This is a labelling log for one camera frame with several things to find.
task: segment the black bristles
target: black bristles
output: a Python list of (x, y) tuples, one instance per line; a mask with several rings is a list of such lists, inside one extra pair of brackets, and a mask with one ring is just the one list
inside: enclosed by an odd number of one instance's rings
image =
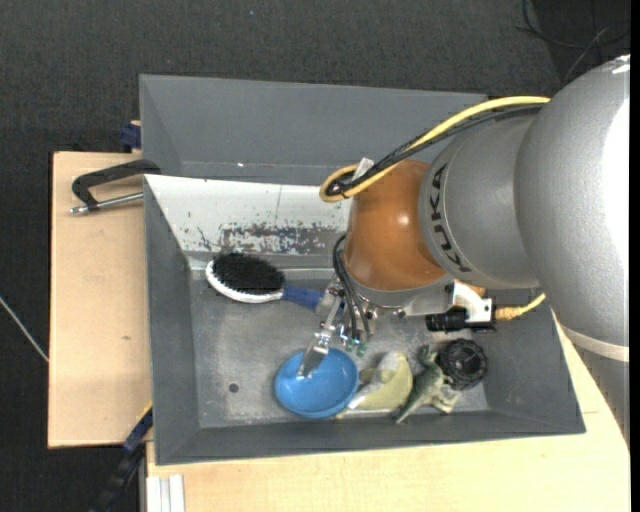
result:
[(284, 274), (271, 263), (256, 256), (224, 254), (213, 264), (215, 277), (239, 292), (262, 295), (277, 292), (284, 286)]

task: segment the dark carpet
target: dark carpet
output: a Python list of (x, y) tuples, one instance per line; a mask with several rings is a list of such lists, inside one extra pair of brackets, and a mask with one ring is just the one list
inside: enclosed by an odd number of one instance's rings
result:
[[(0, 294), (46, 347), (49, 153), (121, 151), (139, 73), (552, 95), (630, 51), (630, 0), (534, 4), (562, 41), (520, 0), (0, 1)], [(0, 512), (87, 510), (117, 464), (47, 450), (47, 372), (0, 310)]]

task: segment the wooden board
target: wooden board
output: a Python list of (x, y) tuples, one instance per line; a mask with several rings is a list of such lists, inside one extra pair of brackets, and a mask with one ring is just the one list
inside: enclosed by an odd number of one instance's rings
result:
[[(121, 443), (151, 400), (142, 201), (85, 216), (73, 180), (139, 159), (56, 153), (51, 231), (50, 447)], [(95, 189), (139, 192), (141, 177)]]

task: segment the black clamp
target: black clamp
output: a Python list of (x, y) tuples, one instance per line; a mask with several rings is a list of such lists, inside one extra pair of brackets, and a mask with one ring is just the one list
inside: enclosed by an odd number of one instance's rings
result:
[(160, 168), (149, 160), (136, 160), (134, 162), (128, 162), (126, 164), (116, 165), (115, 167), (109, 167), (107, 169), (101, 169), (99, 171), (78, 176), (74, 180), (73, 185), (71, 185), (71, 190), (78, 199), (84, 203), (84, 205), (71, 208), (70, 212), (89, 213), (108, 206), (115, 206), (135, 201), (137, 199), (142, 199), (143, 194), (142, 192), (139, 192), (99, 202), (89, 191), (91, 187), (129, 178), (130, 176), (135, 176), (137, 174), (160, 174)]

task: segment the wooden table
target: wooden table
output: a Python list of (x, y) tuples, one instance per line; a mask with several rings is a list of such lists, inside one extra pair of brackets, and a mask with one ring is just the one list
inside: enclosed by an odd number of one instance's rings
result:
[[(139, 155), (53, 161), (49, 446), (121, 443), (151, 397), (142, 205), (86, 217), (74, 177)], [(96, 196), (139, 191), (140, 180)], [(629, 452), (571, 343), (562, 339), (587, 433), (347, 454), (156, 466), (184, 475), (188, 512), (630, 510)]]

